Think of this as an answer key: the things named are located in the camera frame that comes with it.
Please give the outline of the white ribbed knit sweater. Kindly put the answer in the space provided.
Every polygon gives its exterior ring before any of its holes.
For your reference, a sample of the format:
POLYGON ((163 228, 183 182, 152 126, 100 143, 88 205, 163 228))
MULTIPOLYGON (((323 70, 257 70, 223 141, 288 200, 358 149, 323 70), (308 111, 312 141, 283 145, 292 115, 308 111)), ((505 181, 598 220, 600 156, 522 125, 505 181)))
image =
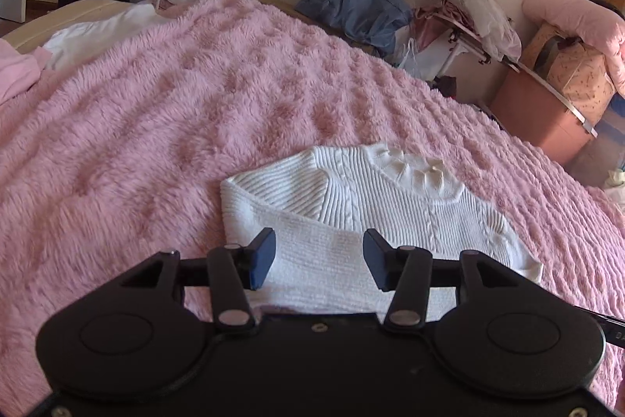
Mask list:
POLYGON ((442 161, 386 144, 312 147, 226 179, 220 197, 230 245, 247 245, 265 227, 277 238, 266 281, 249 295, 259 312, 384 315, 392 296, 364 261, 369 229, 436 259, 475 249, 531 281, 542 274, 505 217, 442 161))

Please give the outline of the white ruffled pillow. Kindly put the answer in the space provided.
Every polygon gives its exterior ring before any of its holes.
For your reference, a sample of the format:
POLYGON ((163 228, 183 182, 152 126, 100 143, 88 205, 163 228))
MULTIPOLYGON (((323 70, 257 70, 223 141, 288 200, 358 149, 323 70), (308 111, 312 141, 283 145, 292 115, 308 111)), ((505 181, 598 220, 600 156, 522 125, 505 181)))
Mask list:
POLYGON ((625 185, 625 170, 623 168, 617 168, 609 170, 608 177, 603 184, 603 190, 615 190, 616 188, 623 188, 625 185))

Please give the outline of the pink fluffy bed blanket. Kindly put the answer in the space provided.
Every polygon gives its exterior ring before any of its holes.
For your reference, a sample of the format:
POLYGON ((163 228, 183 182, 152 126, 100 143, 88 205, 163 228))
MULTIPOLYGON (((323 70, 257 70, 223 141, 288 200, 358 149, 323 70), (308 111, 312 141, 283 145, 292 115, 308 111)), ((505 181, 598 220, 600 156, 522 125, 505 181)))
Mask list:
POLYGON ((225 240, 219 185, 311 146, 442 160, 506 216, 546 288, 624 313, 624 218, 486 115, 257 0, 200 0, 1 108, 1 409, 49 393, 57 310, 152 254, 225 240))

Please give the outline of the blue clear storage bin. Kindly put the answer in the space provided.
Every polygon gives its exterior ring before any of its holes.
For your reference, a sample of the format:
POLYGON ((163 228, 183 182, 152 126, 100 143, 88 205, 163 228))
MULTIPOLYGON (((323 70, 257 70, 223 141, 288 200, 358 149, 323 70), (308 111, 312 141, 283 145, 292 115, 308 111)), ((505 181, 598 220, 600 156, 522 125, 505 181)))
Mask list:
POLYGON ((580 184, 601 187, 610 172, 624 169, 624 99, 616 95, 595 126, 591 140, 568 166, 580 184))

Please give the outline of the terracotta storage box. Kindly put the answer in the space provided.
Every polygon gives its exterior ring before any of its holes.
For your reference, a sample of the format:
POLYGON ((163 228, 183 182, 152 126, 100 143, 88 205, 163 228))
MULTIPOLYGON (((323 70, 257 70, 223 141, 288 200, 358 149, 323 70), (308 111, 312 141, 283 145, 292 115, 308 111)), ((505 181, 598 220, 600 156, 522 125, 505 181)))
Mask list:
POLYGON ((567 165, 593 140, 577 116, 528 73, 507 72, 489 109, 511 136, 567 165))

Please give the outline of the white folding rack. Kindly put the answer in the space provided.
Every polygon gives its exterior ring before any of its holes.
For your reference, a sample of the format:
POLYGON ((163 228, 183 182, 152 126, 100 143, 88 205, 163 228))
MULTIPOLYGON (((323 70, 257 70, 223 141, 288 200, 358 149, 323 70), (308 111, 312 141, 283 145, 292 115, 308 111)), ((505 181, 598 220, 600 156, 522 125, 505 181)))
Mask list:
POLYGON ((493 61, 481 37, 454 18, 430 13, 418 22, 416 60, 420 78, 424 81, 432 82, 448 75, 454 60, 463 54, 473 55, 485 66, 493 61))

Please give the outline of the floral fabric storage bag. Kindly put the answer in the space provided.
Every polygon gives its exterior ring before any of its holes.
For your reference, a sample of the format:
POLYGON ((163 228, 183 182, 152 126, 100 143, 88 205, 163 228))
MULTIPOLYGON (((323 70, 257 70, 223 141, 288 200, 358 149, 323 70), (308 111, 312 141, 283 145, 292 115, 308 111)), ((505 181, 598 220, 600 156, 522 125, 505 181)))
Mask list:
POLYGON ((592 125, 601 121, 616 94, 605 56, 579 37, 567 37, 548 23, 539 27, 520 61, 568 99, 592 125))

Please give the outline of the white plastic bag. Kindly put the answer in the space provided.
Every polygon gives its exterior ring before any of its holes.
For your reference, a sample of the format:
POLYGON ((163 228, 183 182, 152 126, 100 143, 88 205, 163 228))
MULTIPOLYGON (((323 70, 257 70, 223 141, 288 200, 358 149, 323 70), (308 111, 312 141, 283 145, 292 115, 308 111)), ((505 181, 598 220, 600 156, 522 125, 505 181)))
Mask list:
POLYGON ((446 1, 465 16, 468 27, 479 37, 484 50, 502 61, 518 61, 522 43, 512 22, 496 0, 411 0, 416 9, 429 9, 446 1))

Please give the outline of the white folded garment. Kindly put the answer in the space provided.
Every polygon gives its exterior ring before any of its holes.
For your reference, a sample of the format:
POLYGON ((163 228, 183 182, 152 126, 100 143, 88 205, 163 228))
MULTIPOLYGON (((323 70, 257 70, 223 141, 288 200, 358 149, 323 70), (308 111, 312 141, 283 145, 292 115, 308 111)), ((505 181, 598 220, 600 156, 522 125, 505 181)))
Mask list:
POLYGON ((57 30, 43 45, 51 54, 45 70, 59 71, 77 66, 142 30, 167 23, 185 9, 181 5, 157 11, 151 4, 136 4, 103 20, 74 23, 57 30))

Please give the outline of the pink folded garment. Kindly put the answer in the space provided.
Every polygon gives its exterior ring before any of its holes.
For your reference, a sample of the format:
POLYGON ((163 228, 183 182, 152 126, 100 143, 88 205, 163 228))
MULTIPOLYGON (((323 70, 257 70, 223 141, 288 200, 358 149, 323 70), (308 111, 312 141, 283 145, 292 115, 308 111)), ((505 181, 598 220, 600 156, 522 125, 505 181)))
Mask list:
POLYGON ((4 39, 1 40, 0 102, 6 103, 16 95, 27 91, 39 81, 42 70, 51 54, 37 47, 33 52, 20 54, 4 39))

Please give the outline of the pink puffy jacket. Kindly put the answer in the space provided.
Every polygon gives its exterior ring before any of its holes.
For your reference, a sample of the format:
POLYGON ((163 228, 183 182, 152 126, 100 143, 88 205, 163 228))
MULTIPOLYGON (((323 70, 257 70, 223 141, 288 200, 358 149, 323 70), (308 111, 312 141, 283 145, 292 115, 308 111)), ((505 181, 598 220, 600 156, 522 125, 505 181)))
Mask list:
POLYGON ((524 16, 577 36, 601 52, 619 96, 624 96, 624 20, 590 0, 523 0, 524 16))

